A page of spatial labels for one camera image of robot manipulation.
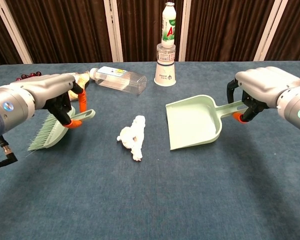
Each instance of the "blue tablecloth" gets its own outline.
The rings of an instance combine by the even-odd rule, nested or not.
[[[300,77],[300,61],[176,62],[171,87],[154,83],[155,62],[2,65],[0,86],[101,66],[144,74],[146,89],[91,82],[95,117],[49,149],[27,152],[46,110],[4,135],[19,161],[0,168],[0,240],[300,240],[300,130],[266,109],[249,124],[223,118],[214,143],[170,151],[165,108],[199,94],[226,104],[238,71],[276,66]],[[116,139],[137,115],[142,162]]]

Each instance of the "background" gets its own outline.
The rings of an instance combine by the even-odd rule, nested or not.
[[[300,60],[300,0],[0,0],[0,65],[156,61],[165,2],[176,61]]]

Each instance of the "robotic hand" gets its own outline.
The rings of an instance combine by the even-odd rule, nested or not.
[[[264,109],[278,114],[300,130],[300,78],[280,68],[268,66],[240,71],[227,85],[228,103],[234,102],[234,91],[242,88],[242,102],[248,107],[233,116],[241,123],[251,121]]]
[[[7,156],[0,167],[17,161],[3,134],[32,118],[35,110],[48,110],[66,128],[82,125],[68,115],[71,110],[68,91],[78,94],[80,112],[86,111],[86,91],[70,74],[33,76],[0,86],[0,146]]]

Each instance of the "plastic bottle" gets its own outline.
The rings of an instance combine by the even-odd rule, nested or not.
[[[100,86],[131,94],[141,94],[147,84],[142,74],[108,66],[92,68],[89,75]]]
[[[175,43],[176,10],[173,2],[166,2],[162,12],[161,44],[164,48],[171,48]]]

